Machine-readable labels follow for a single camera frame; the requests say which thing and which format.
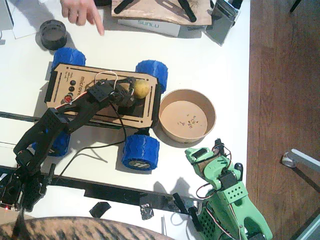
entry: red led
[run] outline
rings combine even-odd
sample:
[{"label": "red led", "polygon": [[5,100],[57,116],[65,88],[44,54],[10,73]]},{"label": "red led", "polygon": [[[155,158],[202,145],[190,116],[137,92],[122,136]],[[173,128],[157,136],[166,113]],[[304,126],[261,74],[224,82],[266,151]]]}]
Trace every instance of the red led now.
[{"label": "red led", "polygon": [[66,95],[63,100],[64,100],[65,103],[71,103],[71,101],[72,101],[72,96]]}]

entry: paper bowl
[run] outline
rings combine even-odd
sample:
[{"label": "paper bowl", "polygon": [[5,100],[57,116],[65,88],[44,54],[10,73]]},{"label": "paper bowl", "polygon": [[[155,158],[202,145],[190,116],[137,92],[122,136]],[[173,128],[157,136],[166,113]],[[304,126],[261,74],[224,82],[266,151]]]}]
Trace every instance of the paper bowl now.
[{"label": "paper bowl", "polygon": [[202,93],[179,89],[162,99],[159,121],[171,139],[179,143],[193,143],[204,138],[214,128],[216,110]]}]

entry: robotic arm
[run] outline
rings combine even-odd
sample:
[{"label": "robotic arm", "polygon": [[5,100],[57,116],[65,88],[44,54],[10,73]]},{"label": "robotic arm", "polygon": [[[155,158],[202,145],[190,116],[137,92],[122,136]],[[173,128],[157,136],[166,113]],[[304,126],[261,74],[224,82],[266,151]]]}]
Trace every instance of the robotic arm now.
[{"label": "robotic arm", "polygon": [[217,139],[212,150],[203,147],[185,151],[195,173],[208,182],[204,186],[213,186],[206,196],[198,196],[203,199],[201,213],[197,216],[202,225],[200,234],[203,239],[272,239],[265,218],[248,197],[242,182],[242,164],[234,166],[231,153],[228,154],[230,159],[227,158],[224,148],[221,140]]},{"label": "robotic arm", "polygon": [[[43,180],[40,168],[58,135],[61,132],[73,133],[90,121],[99,110],[109,105],[132,104],[135,80],[134,77],[121,80],[122,83],[129,83],[129,89],[118,84],[120,81],[115,84],[115,81],[101,80],[71,103],[49,108],[13,149],[19,167],[0,181],[0,205],[16,210],[25,208],[31,212],[34,204],[46,194],[46,187],[54,175],[55,164],[51,165],[49,175]],[[63,114],[70,111],[77,112],[72,120]],[[34,153],[28,149],[33,143],[36,143]]]}]

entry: blue 3d-printed tire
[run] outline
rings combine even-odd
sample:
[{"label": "blue 3d-printed tire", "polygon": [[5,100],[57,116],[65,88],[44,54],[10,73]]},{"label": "blue 3d-printed tire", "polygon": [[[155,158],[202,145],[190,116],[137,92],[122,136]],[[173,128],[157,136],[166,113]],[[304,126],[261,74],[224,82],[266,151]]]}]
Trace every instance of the blue 3d-printed tire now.
[{"label": "blue 3d-printed tire", "polygon": [[54,53],[52,69],[54,69],[59,63],[85,66],[86,57],[77,49],[62,47]]},{"label": "blue 3d-printed tire", "polygon": [[135,67],[137,73],[149,74],[158,79],[161,85],[161,92],[164,93],[167,89],[168,68],[165,64],[156,60],[145,60],[139,62]]},{"label": "blue 3d-printed tire", "polygon": [[157,167],[160,143],[147,135],[134,134],[126,138],[122,164],[127,168],[150,171]]},{"label": "blue 3d-printed tire", "polygon": [[[69,147],[70,134],[66,134],[64,131],[61,132],[58,137],[54,140],[52,147],[48,153],[49,156],[62,157],[66,155]],[[37,144],[32,143],[32,148],[37,149]]]}]

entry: finger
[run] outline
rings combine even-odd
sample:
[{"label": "finger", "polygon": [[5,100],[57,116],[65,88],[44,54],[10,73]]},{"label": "finger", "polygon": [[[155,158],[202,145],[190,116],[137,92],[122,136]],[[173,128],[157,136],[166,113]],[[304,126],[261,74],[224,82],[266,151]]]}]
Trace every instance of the finger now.
[{"label": "finger", "polygon": [[64,18],[67,18],[68,14],[69,14],[69,9],[67,7],[65,7],[65,6],[62,6],[62,16]]},{"label": "finger", "polygon": [[101,36],[105,35],[104,25],[102,24],[98,9],[96,7],[93,7],[92,13],[93,13],[93,19],[96,25],[96,29],[98,30]]},{"label": "finger", "polygon": [[68,19],[69,22],[72,24],[75,24],[78,18],[78,9],[76,8],[71,8],[69,9],[69,14],[68,14]]},{"label": "finger", "polygon": [[83,26],[86,23],[87,19],[87,8],[81,8],[81,10],[78,12],[78,18],[76,20],[76,24],[78,26]]},{"label": "finger", "polygon": [[86,19],[87,19],[88,22],[91,23],[92,25],[95,24],[94,16],[93,16],[93,14],[92,14],[91,11],[87,11],[87,12],[86,12]]}]

